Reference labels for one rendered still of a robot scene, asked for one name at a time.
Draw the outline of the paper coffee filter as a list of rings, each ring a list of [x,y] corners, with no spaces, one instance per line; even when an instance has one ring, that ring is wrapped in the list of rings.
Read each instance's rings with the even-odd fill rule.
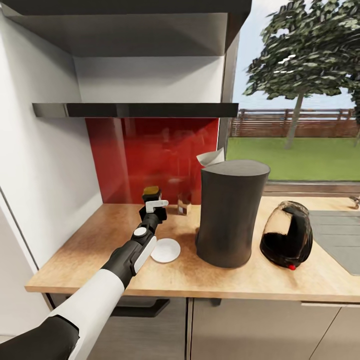
[[[199,163],[202,166],[204,166],[204,168],[206,168],[206,167],[212,166],[214,164],[225,161],[224,148],[221,148],[220,150],[217,150],[217,151],[199,154],[196,157],[197,157]]]

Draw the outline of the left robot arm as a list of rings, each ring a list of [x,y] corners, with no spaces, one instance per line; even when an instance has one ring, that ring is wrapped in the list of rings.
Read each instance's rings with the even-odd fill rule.
[[[0,360],[87,360],[133,276],[154,251],[159,221],[167,220],[165,199],[147,201],[131,240],[79,290],[51,311],[38,327],[0,344]]]

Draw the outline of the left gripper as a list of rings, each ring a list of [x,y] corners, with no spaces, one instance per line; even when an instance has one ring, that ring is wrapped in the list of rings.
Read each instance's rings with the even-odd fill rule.
[[[139,214],[141,216],[141,221],[143,222],[146,219],[152,219],[156,222],[156,224],[159,224],[159,221],[165,221],[167,220],[167,212],[166,212],[166,208],[158,207],[155,208],[154,212],[151,213],[147,213],[146,209],[143,208],[139,211]]]

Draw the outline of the bottle of coffee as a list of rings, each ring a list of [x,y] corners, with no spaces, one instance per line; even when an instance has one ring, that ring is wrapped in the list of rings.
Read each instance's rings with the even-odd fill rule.
[[[144,189],[144,193],[141,196],[144,204],[146,202],[161,201],[162,190],[158,185],[148,186]],[[159,220],[158,224],[162,224],[163,220]]]

